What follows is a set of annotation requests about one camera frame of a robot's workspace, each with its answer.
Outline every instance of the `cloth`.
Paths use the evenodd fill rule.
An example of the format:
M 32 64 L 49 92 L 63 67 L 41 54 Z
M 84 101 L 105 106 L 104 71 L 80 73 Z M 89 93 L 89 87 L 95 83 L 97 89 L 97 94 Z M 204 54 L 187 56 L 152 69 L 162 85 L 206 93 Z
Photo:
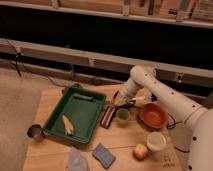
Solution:
M 68 159 L 68 170 L 69 171 L 90 171 L 88 162 L 85 157 L 80 154 L 80 151 L 75 147 L 70 150 Z

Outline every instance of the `green cup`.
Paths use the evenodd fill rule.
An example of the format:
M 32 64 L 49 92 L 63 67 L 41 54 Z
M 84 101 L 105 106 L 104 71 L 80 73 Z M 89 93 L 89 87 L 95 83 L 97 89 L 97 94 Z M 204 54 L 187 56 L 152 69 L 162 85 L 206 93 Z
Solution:
M 130 112 L 125 108 L 120 108 L 116 111 L 116 119 L 121 126 L 124 126 L 130 119 Z

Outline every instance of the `apple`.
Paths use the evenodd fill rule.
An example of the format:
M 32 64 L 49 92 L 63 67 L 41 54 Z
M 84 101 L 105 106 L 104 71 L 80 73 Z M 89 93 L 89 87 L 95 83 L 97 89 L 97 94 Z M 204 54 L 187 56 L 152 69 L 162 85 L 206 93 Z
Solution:
M 143 160 L 148 155 L 148 148 L 143 144 L 137 144 L 133 149 L 133 155 L 137 160 Z

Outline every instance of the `metal cup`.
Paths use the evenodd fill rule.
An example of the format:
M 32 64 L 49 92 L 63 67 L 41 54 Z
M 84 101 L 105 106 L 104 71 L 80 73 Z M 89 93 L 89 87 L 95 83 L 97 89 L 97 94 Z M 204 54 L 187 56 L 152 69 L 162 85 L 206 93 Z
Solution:
M 37 141 L 37 142 L 41 142 L 41 141 L 43 141 L 44 138 L 45 138 L 43 129 L 42 129 L 41 126 L 38 125 L 38 124 L 32 125 L 32 126 L 28 129 L 27 135 L 28 135 L 28 137 L 34 139 L 34 140 Z

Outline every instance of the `blue sponge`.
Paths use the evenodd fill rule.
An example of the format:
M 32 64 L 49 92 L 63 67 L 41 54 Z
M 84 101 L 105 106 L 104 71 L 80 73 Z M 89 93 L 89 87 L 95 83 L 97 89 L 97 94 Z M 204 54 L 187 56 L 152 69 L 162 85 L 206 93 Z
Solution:
M 98 146 L 94 149 L 92 155 L 100 161 L 105 169 L 108 169 L 116 159 L 116 157 L 112 155 L 112 153 L 101 143 L 99 143 Z

